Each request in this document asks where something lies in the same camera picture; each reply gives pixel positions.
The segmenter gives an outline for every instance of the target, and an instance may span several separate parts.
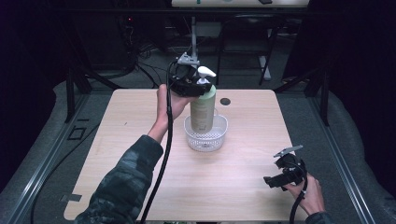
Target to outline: plastic bottle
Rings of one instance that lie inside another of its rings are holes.
[[[215,77],[216,74],[204,66],[198,67],[198,75],[201,77],[197,84],[209,83],[206,76]],[[215,113],[216,87],[212,85],[210,91],[205,92],[197,100],[190,103],[191,127],[196,133],[208,133],[213,127]]]

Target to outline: wire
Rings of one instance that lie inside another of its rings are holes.
[[[73,147],[56,165],[55,167],[53,167],[53,169],[50,171],[50,173],[47,175],[47,177],[44,179],[43,184],[41,186],[41,188],[38,190],[37,195],[35,196],[35,199],[33,200],[33,204],[32,204],[32,209],[30,210],[30,223],[33,224],[35,221],[35,205],[37,203],[38,200],[38,196],[41,193],[41,190],[44,188],[44,186],[46,185],[47,181],[52,177],[53,173],[56,171],[56,169],[58,169],[58,167],[70,156],[70,154],[72,154],[72,152],[74,152],[98,127],[99,127],[100,123],[96,124],[92,130],[87,134],[87,136],[85,136],[83,139],[81,139],[81,141],[78,142],[78,144]]]
[[[298,207],[298,205],[300,204],[301,200],[304,198],[304,196],[306,194],[306,188],[308,187],[308,178],[306,176],[306,171],[303,170],[303,168],[301,168],[296,163],[288,162],[288,161],[285,161],[285,163],[295,166],[296,168],[300,169],[303,172],[303,174],[304,174],[303,189],[301,190],[300,194],[296,198],[296,201],[294,202],[293,207],[291,208],[291,211],[290,211],[289,224],[293,224],[294,223],[294,217],[295,217],[296,211],[297,211],[297,207]]]
[[[152,192],[148,198],[148,203],[146,204],[145,210],[140,220],[140,223],[142,224],[145,224],[146,222],[146,218],[149,213],[149,209],[151,207],[152,201],[154,200],[155,194],[157,193],[158,187],[160,186],[161,181],[163,179],[163,173],[165,171],[166,163],[168,162],[169,154],[171,151],[172,136],[173,136],[173,115],[172,115],[172,102],[171,102],[171,88],[169,85],[169,74],[170,74],[170,69],[176,63],[177,61],[169,63],[168,69],[166,71],[166,113],[168,115],[168,138],[166,141],[166,150],[163,155],[163,163],[161,165],[161,169],[158,174],[157,181],[155,182],[154,188],[152,189]]]

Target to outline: white spray nozzle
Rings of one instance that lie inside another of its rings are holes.
[[[197,83],[205,84],[205,83],[209,82],[205,77],[206,76],[215,77],[216,73],[214,73],[212,70],[210,70],[209,68],[207,68],[205,66],[200,66],[200,67],[198,67],[198,75],[201,78],[197,81]]]

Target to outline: mesh basket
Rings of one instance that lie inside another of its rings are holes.
[[[184,129],[189,147],[197,151],[214,151],[221,148],[227,132],[228,121],[222,115],[213,118],[213,128],[208,133],[195,133],[191,128],[191,117],[184,120]]]

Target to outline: hand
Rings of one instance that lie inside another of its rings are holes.
[[[319,181],[316,180],[311,174],[307,174],[307,179],[308,187],[306,188],[304,199],[302,199],[300,202],[300,206],[310,216],[314,213],[324,212],[325,209]],[[286,188],[291,193],[291,195],[293,195],[294,199],[296,199],[303,189],[303,186],[304,181],[297,186],[288,184],[283,187]]]
[[[168,130],[168,114],[167,102],[166,102],[166,85],[162,84],[157,90],[157,119],[151,130],[148,132],[148,136],[152,137],[157,142],[161,143],[163,136]],[[171,106],[172,106],[172,117],[177,119],[178,116],[183,112],[184,107],[197,99],[198,97],[181,97],[171,91]]]

